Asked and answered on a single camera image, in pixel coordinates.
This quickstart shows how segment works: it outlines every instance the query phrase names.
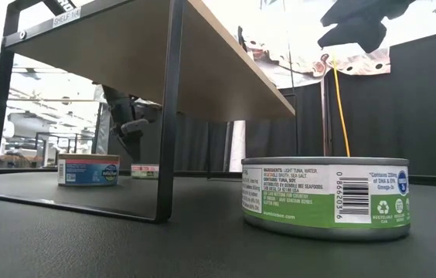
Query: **tuna can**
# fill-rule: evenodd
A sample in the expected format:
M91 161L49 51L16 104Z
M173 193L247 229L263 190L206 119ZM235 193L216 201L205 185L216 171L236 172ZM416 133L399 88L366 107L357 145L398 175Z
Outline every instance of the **tuna can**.
M132 164L131 177L140 179L158 179L159 165L157 164Z
M378 241L410 230L409 161L398 158L247 158L244 218L316 239Z
M58 154L58 185L116 185L119 165L118 155Z

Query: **black curtain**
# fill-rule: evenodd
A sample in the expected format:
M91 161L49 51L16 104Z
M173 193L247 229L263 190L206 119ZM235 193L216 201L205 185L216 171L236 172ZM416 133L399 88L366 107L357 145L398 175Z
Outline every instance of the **black curtain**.
M296 117L246 122L246 157L322 156L320 84L280 91Z
M436 36L390 49L391 73L339 74L352 156L407 158L412 175L436 175ZM330 73L333 151L346 155Z
M161 114L155 123L149 124L143 129L141 161L139 163L159 163L160 116ZM179 114L175 139L175 171L206 171L207 159L210 159L211 171L222 171L226 132L226 123L208 123ZM209 157L208 140L210 141ZM132 159L113 134L110 135L108 153L120 155L121 169L130 169Z

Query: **green can label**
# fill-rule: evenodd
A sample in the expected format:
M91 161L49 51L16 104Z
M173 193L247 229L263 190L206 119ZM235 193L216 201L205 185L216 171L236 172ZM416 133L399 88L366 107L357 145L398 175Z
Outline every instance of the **green can label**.
M407 167L244 165L242 206L255 217L318 228L410 223Z

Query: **blue can label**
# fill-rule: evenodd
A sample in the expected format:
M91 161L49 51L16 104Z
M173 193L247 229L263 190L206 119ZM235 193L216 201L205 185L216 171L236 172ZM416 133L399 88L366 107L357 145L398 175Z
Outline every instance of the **blue can label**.
M116 185L118 161L60 159L58 183L62 185Z
M405 175L404 171L398 173L398 191L402 195L407 194L407 176Z

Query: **shelf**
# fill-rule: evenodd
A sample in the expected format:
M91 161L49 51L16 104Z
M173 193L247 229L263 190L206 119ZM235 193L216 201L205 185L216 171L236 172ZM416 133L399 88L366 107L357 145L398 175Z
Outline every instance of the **shelf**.
M294 108L201 0L188 0L179 110L204 120L292 117ZM53 19L5 38L23 56L162 102L169 0L96 0L80 17Z

